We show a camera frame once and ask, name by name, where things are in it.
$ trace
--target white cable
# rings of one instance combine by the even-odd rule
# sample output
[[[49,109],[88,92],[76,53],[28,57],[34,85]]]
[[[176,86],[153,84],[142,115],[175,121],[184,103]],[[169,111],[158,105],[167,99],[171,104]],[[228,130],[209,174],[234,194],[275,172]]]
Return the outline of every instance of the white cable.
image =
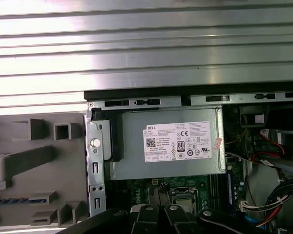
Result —
[[[241,157],[240,155],[237,155],[237,154],[235,154],[235,153],[225,152],[225,154],[227,154],[227,155],[231,155],[231,156],[234,156],[234,157],[238,157],[238,158],[240,158],[240,159],[242,159],[242,160],[248,161],[246,158],[243,158],[243,157]]]
[[[288,197],[289,197],[288,195],[285,195],[285,196],[283,196],[282,198],[279,198],[280,200],[277,198],[278,201],[276,201],[275,203],[269,204],[269,205],[267,205],[267,206],[249,206],[249,205],[247,205],[246,203],[243,203],[243,207],[248,208],[248,209],[258,209],[258,208],[271,207],[271,206],[273,206],[273,205],[278,205],[278,204],[282,205],[282,204],[283,204],[283,201],[284,201],[285,199],[287,199]]]

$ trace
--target power supply label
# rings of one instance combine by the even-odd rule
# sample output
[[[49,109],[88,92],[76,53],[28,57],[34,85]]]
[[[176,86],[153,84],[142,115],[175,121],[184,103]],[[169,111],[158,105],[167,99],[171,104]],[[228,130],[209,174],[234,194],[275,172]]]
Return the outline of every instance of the power supply label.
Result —
[[[147,125],[145,162],[211,158],[209,122]]]

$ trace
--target qr code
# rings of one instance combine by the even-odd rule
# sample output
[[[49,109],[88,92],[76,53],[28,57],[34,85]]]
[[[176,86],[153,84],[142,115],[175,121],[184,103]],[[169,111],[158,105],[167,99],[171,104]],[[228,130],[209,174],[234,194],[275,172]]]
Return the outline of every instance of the qr code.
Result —
[[[147,147],[155,147],[155,138],[147,138],[146,139],[146,146]]]

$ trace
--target silver metal frame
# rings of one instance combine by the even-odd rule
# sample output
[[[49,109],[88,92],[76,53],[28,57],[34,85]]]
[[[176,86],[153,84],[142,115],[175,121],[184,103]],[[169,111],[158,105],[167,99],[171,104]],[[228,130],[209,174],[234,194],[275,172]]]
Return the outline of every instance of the silver metal frame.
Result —
[[[91,108],[86,114],[86,148],[89,185],[89,210],[94,216],[106,210],[103,135],[99,129],[100,121],[91,121]],[[91,145],[92,139],[98,139],[98,147]]]
[[[293,0],[0,1],[0,115],[86,90],[293,81]]]

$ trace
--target connector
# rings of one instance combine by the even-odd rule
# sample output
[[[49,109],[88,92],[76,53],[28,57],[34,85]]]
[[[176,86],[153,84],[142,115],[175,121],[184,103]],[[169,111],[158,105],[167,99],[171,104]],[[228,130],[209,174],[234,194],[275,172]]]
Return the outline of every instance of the connector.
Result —
[[[244,205],[247,204],[246,200],[238,200],[239,210],[241,212],[246,212],[247,210],[244,208]]]

